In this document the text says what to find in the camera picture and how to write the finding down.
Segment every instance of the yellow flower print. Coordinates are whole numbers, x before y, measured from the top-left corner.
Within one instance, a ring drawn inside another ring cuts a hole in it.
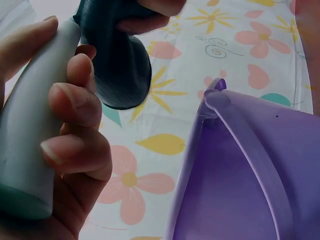
[[[231,16],[225,16],[228,15],[229,13],[227,12],[220,12],[220,8],[216,9],[212,14],[207,13],[206,11],[202,9],[198,9],[200,13],[202,13],[205,16],[193,16],[193,17],[188,17],[188,20],[203,20],[195,24],[195,26],[202,25],[202,24],[208,24],[208,28],[206,30],[206,34],[211,33],[214,28],[215,28],[215,22],[225,25],[229,28],[234,28],[231,24],[227,23],[226,19],[236,19],[235,17]]]
[[[170,34],[176,34],[181,32],[180,23],[179,23],[180,16],[174,16],[169,21],[166,27],[160,28],[160,30],[168,32]]]
[[[153,78],[151,79],[151,88],[150,88],[148,97],[145,99],[145,101],[140,106],[137,106],[134,109],[133,114],[132,114],[132,118],[131,118],[131,122],[133,122],[138,117],[138,115],[142,112],[149,97],[151,97],[157,104],[159,104],[161,107],[163,107],[165,110],[167,110],[169,113],[172,114],[170,107],[158,95],[182,96],[182,95],[187,94],[185,92],[180,92],[180,91],[158,90],[158,89],[163,88],[163,87],[165,87],[175,81],[175,79],[169,79],[169,80],[157,83],[157,81],[161,78],[161,76],[165,73],[165,71],[166,71],[166,67],[164,66],[153,76]]]
[[[296,26],[295,19],[291,19],[291,23],[287,23],[282,17],[277,16],[276,17],[283,25],[277,25],[277,24],[272,24],[272,26],[279,28],[281,31],[292,34],[293,42],[297,42],[298,40],[298,28]]]

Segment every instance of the fingernail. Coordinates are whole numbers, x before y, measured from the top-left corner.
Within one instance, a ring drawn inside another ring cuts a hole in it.
[[[43,141],[40,146],[43,152],[57,165],[74,157],[84,147],[84,141],[76,135],[64,135]]]
[[[65,93],[74,109],[85,105],[89,100],[89,94],[86,91],[83,91],[83,94],[72,94],[66,83],[57,82],[53,86],[58,87]]]
[[[46,17],[45,19],[43,19],[42,21],[45,22],[45,21],[48,21],[48,20],[50,20],[50,19],[52,19],[52,18],[54,18],[54,17],[55,17],[55,15],[48,16],[48,17]]]
[[[92,61],[90,61],[91,64],[91,73],[90,73],[90,79],[94,79],[95,77],[95,67]]]

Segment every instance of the pink flower print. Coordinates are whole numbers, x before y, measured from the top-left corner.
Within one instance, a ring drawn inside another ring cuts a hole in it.
[[[290,11],[295,15],[296,14],[296,0],[290,2]]]
[[[263,14],[264,11],[263,10],[253,10],[253,11],[248,11],[245,16],[247,18],[251,18],[251,19],[256,19],[258,17],[261,16],[261,14]]]
[[[212,83],[213,78],[210,76],[206,76],[204,78],[204,85],[206,85],[206,87],[208,88],[210,86],[210,84]],[[204,97],[205,91],[200,90],[198,91],[198,98],[201,100]]]
[[[225,70],[221,70],[220,71],[220,78],[225,78],[227,76],[227,72],[225,71]],[[210,86],[210,84],[212,83],[212,81],[213,81],[214,79],[212,78],[212,77],[210,77],[210,76],[206,76],[205,78],[204,78],[204,85],[206,86],[206,88],[208,88],[209,86]],[[202,98],[204,97],[204,94],[205,94],[205,91],[204,90],[200,90],[200,91],[198,91],[198,98],[200,99],[200,100],[202,100]]]
[[[270,39],[272,31],[267,26],[251,21],[250,26],[254,31],[241,31],[235,35],[235,40],[241,44],[253,45],[250,54],[257,58],[263,59],[269,53],[269,47],[274,48],[283,54],[290,54],[291,49],[284,43],[278,40]]]
[[[135,225],[145,216],[146,204],[140,190],[151,194],[167,194],[175,188],[174,180],[164,173],[137,176],[137,160],[124,146],[111,147],[113,176],[103,189],[98,202],[121,203],[120,215],[124,223]]]

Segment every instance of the purple plastic container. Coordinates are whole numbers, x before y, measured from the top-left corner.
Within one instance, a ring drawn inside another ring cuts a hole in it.
[[[204,94],[166,240],[319,240],[320,118],[226,90]]]

